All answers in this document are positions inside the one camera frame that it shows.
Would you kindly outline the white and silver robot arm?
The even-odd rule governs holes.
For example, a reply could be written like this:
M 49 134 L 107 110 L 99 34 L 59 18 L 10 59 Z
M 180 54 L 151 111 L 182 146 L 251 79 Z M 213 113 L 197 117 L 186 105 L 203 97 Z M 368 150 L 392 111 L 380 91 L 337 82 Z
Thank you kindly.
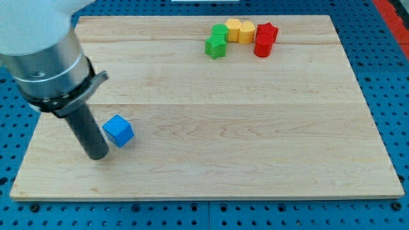
M 93 75 L 72 15 L 93 0 L 1 0 L 1 64 L 27 100 L 85 88 Z

